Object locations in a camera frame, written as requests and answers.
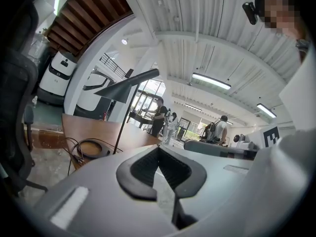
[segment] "black and white sign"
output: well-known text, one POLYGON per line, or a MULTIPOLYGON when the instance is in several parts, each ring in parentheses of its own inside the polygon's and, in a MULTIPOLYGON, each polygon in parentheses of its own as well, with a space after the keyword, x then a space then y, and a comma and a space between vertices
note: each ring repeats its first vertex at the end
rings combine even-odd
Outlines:
POLYGON ((277 126, 264 132, 263 137, 265 139, 266 148, 273 146, 277 140, 280 138, 278 134, 277 126))

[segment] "wooden desk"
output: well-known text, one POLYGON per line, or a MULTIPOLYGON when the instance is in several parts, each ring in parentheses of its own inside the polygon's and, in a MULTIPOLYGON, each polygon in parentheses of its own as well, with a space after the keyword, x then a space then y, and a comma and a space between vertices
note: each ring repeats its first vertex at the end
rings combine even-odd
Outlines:
MULTIPOLYGON (((122 123, 82 118, 68 114, 62 115, 62 123, 66 138, 74 138, 77 141, 89 138, 100 139, 112 144, 113 149, 122 125, 122 123)), ((132 124, 127 123, 124 125, 124 129, 118 143, 118 148, 122 151, 128 151, 143 146, 159 144, 160 142, 161 141, 154 136, 142 131, 132 124)), ((71 140, 67 140, 67 146, 68 150, 71 150, 74 144, 71 140)), ((84 152, 98 151, 98 148, 90 143, 82 144, 81 148, 84 152)), ((79 164, 74 157, 71 157, 71 160, 75 169, 82 166, 82 164, 79 164)), ((91 159, 84 157, 85 163, 88 163, 90 160, 91 159)))

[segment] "robot display screen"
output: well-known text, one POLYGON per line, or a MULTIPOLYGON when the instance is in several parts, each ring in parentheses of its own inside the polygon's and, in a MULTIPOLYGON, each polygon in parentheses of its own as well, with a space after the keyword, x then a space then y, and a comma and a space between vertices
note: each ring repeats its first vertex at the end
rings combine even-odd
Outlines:
POLYGON ((68 67, 68 63, 67 62, 65 62, 65 61, 61 61, 61 63, 60 63, 61 65, 64 65, 65 67, 68 67))

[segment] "white shirt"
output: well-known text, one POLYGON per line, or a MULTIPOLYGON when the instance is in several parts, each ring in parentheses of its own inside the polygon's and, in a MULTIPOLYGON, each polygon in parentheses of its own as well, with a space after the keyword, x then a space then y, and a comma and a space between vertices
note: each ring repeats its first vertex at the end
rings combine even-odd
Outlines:
POLYGON ((217 137, 219 139, 222 139, 222 133, 224 128, 227 128, 227 124, 225 121, 219 121, 216 124, 215 132, 214 132, 214 137, 217 137))
POLYGON ((169 130, 175 130, 176 129, 176 125, 178 124, 178 118, 176 117, 172 122, 169 123, 168 125, 168 129, 169 130))

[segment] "black mesh chair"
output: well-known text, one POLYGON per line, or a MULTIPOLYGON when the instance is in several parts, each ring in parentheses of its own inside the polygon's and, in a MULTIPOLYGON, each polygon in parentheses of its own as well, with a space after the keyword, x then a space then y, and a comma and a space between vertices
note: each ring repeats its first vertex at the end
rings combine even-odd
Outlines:
POLYGON ((30 49, 37 24, 37 12, 33 4, 29 3, 12 24, 8 33, 12 42, 6 47, 4 59, 0 63, 0 162, 15 193, 26 185, 47 191, 46 187, 26 180, 34 165, 30 154, 33 148, 33 110, 32 107, 26 108, 26 105, 37 81, 38 71, 25 55, 30 49), (28 145, 22 124, 23 114, 28 145))

